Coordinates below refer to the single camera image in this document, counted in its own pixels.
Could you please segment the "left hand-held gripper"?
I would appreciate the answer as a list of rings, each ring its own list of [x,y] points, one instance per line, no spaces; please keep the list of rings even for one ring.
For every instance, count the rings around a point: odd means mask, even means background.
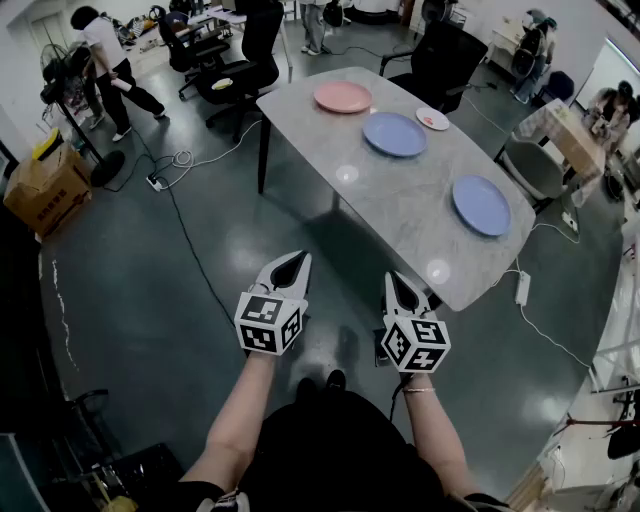
[[[240,346],[281,356],[300,336],[308,308],[312,255],[294,251],[268,263],[243,292],[234,316]]]

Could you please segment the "blue big plate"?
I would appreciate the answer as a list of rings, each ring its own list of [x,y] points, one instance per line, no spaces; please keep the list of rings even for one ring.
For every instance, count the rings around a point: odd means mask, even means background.
[[[499,237],[509,231],[509,204],[490,180],[479,175],[461,176],[453,185],[452,197],[458,214],[480,234]]]
[[[427,148],[423,129],[398,113],[376,112],[369,115],[363,125],[363,135],[375,149],[394,157],[414,157]]]

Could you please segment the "pink big plate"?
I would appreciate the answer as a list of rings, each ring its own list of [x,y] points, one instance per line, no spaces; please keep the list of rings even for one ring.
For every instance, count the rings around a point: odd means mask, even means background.
[[[323,109],[341,114],[362,112],[373,101],[367,88],[350,81],[326,82],[314,91],[313,97]]]

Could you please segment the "person's left forearm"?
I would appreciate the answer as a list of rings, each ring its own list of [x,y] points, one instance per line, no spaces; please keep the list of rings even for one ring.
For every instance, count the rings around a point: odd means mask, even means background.
[[[277,358],[252,352],[209,429],[203,452],[181,478],[234,490],[253,460]]]

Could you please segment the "black table leg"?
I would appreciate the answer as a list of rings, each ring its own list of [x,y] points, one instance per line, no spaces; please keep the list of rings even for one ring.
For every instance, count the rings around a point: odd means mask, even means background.
[[[272,123],[270,119],[265,114],[262,114],[261,127],[260,127],[258,171],[257,171],[257,190],[259,194],[262,194],[264,192],[264,186],[266,181],[271,127],[272,127]]]

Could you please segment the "person's black clothing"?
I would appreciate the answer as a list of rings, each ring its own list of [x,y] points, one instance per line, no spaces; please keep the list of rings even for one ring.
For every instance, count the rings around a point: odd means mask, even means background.
[[[329,390],[264,421],[234,490],[180,481],[161,503],[171,512],[512,512],[482,492],[447,494],[380,410]]]

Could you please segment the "grey shell chair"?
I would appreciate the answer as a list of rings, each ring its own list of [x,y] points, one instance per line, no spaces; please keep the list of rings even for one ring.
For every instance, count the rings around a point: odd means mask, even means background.
[[[566,190],[563,168],[538,144],[512,132],[494,159],[528,194],[539,214]]]

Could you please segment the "black standing fan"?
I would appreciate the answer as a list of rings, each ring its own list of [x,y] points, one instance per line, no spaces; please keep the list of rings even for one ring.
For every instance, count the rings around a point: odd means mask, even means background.
[[[68,53],[61,46],[49,43],[40,54],[40,67],[45,81],[40,93],[46,105],[55,104],[62,112],[75,134],[83,142],[83,148],[93,157],[95,166],[91,172],[91,184],[103,187],[121,170],[125,161],[122,151],[115,150],[102,156],[80,127],[71,110],[83,109],[86,101],[82,69],[84,64],[76,57],[77,52]]]

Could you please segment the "checkered cloth table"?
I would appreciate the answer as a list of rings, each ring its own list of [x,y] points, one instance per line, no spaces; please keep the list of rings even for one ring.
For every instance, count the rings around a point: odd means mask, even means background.
[[[544,137],[547,137],[549,139],[549,137],[547,136],[549,128],[551,127],[549,109],[551,107],[554,107],[554,106],[558,105],[560,102],[564,103],[560,99],[552,100],[551,102],[547,103],[545,106],[543,106],[543,107],[539,108],[538,110],[536,110],[534,113],[532,113],[526,119],[524,119],[518,125],[519,133],[523,137],[531,139],[531,140],[534,140],[534,139],[539,140],[540,138],[544,138]],[[581,177],[580,175],[578,175],[576,173],[576,175],[580,178],[581,188],[583,190],[585,190],[588,185],[590,185],[592,183],[596,183],[597,181],[599,181],[602,178],[603,174],[604,174],[604,172],[602,174],[600,174],[600,175],[592,175],[592,176],[588,176],[588,177],[584,178],[584,177]]]

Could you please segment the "black office chair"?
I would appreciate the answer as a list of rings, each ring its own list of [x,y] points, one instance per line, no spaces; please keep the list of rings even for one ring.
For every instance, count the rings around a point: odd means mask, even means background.
[[[202,25],[189,26],[187,21],[180,11],[167,12],[159,8],[157,23],[162,41],[169,50],[169,64],[185,78],[185,85],[178,90],[181,101],[186,100],[184,91],[194,85],[201,74],[224,64],[222,54],[230,49],[216,32],[197,38]]]
[[[240,141],[244,116],[254,110],[260,92],[279,77],[272,51],[283,14],[284,7],[278,0],[257,0],[247,13],[241,46],[245,59],[217,65],[203,72],[195,82],[204,100],[213,105],[228,105],[205,120],[208,128],[218,118],[232,112],[237,114],[234,142]]]

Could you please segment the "black plastic crate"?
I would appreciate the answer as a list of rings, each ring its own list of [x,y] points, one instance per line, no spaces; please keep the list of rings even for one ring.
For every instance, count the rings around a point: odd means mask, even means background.
[[[124,496],[138,506],[152,503],[183,474],[180,462],[165,443],[152,445],[97,470],[111,498]]]

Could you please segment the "black round device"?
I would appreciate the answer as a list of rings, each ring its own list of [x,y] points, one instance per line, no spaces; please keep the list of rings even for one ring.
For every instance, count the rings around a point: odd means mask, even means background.
[[[624,201],[624,177],[617,169],[605,168],[605,188],[609,197],[616,202]]]

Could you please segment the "large cardboard box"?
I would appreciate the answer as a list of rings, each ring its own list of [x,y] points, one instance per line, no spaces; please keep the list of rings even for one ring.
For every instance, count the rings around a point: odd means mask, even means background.
[[[4,206],[41,239],[92,199],[91,169],[67,142],[45,160],[25,159],[12,173]]]

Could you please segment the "white desk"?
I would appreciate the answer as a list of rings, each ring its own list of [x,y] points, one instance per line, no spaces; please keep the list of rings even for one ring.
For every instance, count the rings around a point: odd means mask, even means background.
[[[281,42],[282,50],[286,58],[288,71],[287,80],[288,83],[291,83],[293,80],[294,65],[292,61],[292,50],[290,47],[289,38],[287,36],[285,22],[288,20],[288,15],[291,16],[292,21],[296,21],[299,18],[299,8],[297,0],[280,1],[284,7],[284,15],[279,27],[279,35],[277,36],[277,39]],[[208,26],[210,23],[213,24],[213,27],[215,29],[218,29],[221,22],[225,23],[225,25],[223,26],[224,30],[226,30],[228,27],[234,27],[236,31],[243,32],[246,25],[246,16],[243,14],[236,14],[232,11],[225,10],[222,5],[208,7],[201,14],[190,17],[186,22],[186,28],[178,31],[177,35],[179,37],[190,35],[192,32],[195,32],[202,27]]]

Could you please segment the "yellow plastic item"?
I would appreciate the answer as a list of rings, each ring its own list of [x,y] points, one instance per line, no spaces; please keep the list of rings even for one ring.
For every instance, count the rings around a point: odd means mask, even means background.
[[[60,133],[60,130],[58,128],[51,129],[45,139],[34,146],[32,151],[32,159],[44,161],[63,142],[64,139]]]

